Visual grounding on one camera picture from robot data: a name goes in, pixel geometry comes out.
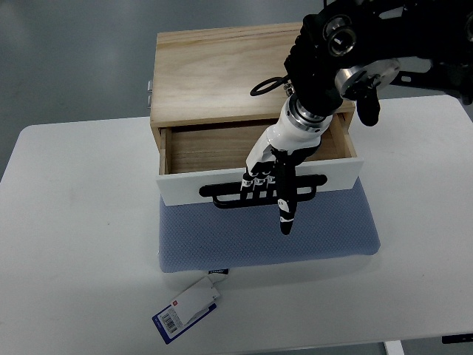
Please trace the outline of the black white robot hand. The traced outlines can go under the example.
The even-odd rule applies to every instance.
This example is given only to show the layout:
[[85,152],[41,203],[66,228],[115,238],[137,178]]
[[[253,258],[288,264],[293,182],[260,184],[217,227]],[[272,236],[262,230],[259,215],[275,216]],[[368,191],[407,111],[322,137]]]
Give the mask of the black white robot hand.
[[319,116],[305,109],[292,94],[278,121],[262,133],[246,159],[240,197],[244,199],[258,184],[272,183],[284,235],[290,234],[296,213],[296,167],[317,151],[331,121],[330,115]]

